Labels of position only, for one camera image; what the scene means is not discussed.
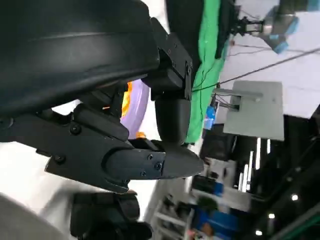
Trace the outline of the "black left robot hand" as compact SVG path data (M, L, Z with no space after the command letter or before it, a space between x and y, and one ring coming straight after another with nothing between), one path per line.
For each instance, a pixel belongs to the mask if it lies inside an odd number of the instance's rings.
M48 173L116 193L197 175L185 148L193 61L140 0L0 3L0 140L49 157ZM128 83L151 89L160 140L121 124Z

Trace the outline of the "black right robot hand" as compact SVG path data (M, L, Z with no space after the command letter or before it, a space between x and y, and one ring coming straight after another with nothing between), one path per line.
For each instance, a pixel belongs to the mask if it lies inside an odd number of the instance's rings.
M73 195L70 234L78 240L150 240L153 229L139 217L134 191L80 192Z

